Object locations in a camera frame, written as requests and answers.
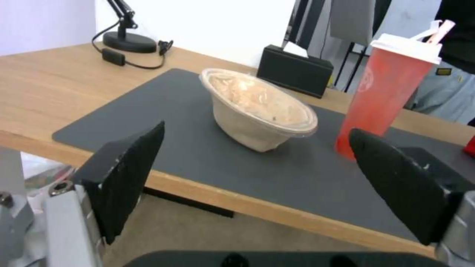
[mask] black tissue box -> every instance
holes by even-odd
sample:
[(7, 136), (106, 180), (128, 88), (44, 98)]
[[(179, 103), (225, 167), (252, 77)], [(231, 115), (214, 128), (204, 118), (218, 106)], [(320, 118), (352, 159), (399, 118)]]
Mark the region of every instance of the black tissue box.
[(257, 77), (290, 90), (322, 98), (333, 65), (316, 57), (305, 58), (269, 45), (264, 48)]

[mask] black cable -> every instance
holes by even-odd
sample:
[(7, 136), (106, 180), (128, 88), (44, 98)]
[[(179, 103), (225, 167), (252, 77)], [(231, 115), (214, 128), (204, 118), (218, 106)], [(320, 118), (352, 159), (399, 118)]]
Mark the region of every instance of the black cable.
[(322, 50), (320, 50), (320, 59), (322, 59), (322, 54), (323, 54), (323, 49), (325, 48), (325, 43), (326, 43), (326, 35), (328, 34), (328, 27), (330, 26), (330, 18), (332, 17), (332, 6), (330, 4), (330, 11), (328, 12), (328, 23), (327, 23), (327, 28), (325, 30), (325, 37), (323, 38), (323, 45), (322, 45)]
[(133, 66), (133, 67), (138, 67), (138, 68), (143, 68), (143, 69), (158, 69), (158, 68), (161, 68), (161, 67), (165, 64), (165, 54), (163, 54), (161, 57), (162, 57), (162, 58), (161, 58), (161, 63), (160, 63), (160, 65), (152, 66), (152, 67), (137, 65), (137, 64), (134, 64), (134, 63), (129, 62), (129, 61), (127, 61), (127, 60), (125, 61), (125, 63), (126, 63), (127, 65), (131, 65), (131, 66)]
[(114, 28), (115, 26), (119, 25), (120, 23), (120, 20), (118, 20), (114, 25), (110, 26), (110, 27), (107, 27), (106, 29), (104, 30), (101, 30), (100, 32), (98, 32), (96, 35), (94, 35), (94, 37), (92, 37), (92, 40), (91, 40), (91, 43), (92, 43), (92, 46), (99, 52), (102, 54), (102, 51), (99, 49), (99, 47), (97, 47), (97, 45), (95, 45), (94, 41), (101, 35), (103, 35), (105, 32), (107, 32), (108, 30)]
[[(97, 45), (95, 45), (94, 41), (95, 41), (99, 36), (101, 36), (102, 34), (104, 34), (105, 32), (107, 32), (107, 31), (109, 31), (110, 29), (114, 28), (115, 26), (119, 25), (119, 23), (120, 23), (120, 20), (117, 21), (115, 24), (113, 24), (113, 25), (107, 27), (106, 29), (101, 30), (101, 31), (98, 32), (96, 35), (94, 35), (94, 37), (92, 37), (92, 40), (91, 40), (92, 46), (93, 46), (99, 53), (102, 54), (102, 50), (101, 50), (99, 47), (97, 47)], [(167, 51), (168, 49), (170, 49), (170, 47), (171, 47), (172, 44), (173, 44), (173, 41), (170, 41), (170, 45), (166, 48), (165, 51), (161, 51), (161, 48), (158, 49), (159, 55), (162, 54), (162, 55), (161, 55), (162, 58), (161, 58), (161, 63), (160, 63), (159, 65), (157, 65), (157, 66), (142, 66), (142, 65), (138, 65), (138, 64), (132, 63), (132, 62), (127, 61), (127, 60), (125, 61), (125, 63), (126, 63), (127, 65), (131, 65), (131, 66), (133, 66), (133, 67), (143, 68), (143, 69), (158, 69), (158, 68), (161, 68), (161, 67), (163, 67), (163, 65), (165, 65), (165, 53), (166, 53), (166, 51)]]

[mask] black desk mat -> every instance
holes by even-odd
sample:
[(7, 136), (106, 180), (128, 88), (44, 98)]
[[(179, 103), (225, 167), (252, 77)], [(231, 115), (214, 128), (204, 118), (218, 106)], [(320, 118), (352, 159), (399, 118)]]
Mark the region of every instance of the black desk mat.
[[(257, 153), (215, 123), (211, 97), (197, 74), (172, 69), (59, 130), (53, 139), (94, 152), (164, 120), (156, 170), (415, 241), (356, 163), (333, 150), (344, 115), (313, 108), (319, 118), (316, 134)], [(458, 145), (393, 128), (386, 137), (399, 146), (423, 147), (465, 177), (475, 176), (474, 162)]]

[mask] wooden table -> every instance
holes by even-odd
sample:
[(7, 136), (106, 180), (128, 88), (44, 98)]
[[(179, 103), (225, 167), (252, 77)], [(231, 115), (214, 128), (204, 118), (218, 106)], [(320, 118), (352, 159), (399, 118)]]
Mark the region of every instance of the wooden table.
[[(127, 59), (148, 65), (159, 62), (150, 54), (127, 54)], [(107, 63), (90, 44), (0, 57), (0, 146), (80, 166), (91, 153), (54, 142), (52, 133), (170, 68), (199, 73), (206, 67), (256, 72), (179, 48), (167, 54), (164, 68), (153, 71)], [(335, 90), (327, 90), (323, 99), (298, 96), (341, 113), (347, 111), (351, 101), (351, 95)], [(475, 128), (406, 110), (393, 126), (460, 145), (475, 135)], [(413, 241), (157, 171), (151, 172), (146, 186), (376, 250), (433, 257), (433, 248)]]

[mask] gray pants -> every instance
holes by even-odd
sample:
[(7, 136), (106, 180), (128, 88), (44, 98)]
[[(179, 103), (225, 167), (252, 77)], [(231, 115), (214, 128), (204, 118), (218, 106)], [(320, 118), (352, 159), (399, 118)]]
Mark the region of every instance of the gray pants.
[[(438, 75), (441, 68), (450, 69), (450, 75)], [(406, 107), (467, 124), (475, 117), (475, 75), (442, 62), (430, 70)]]

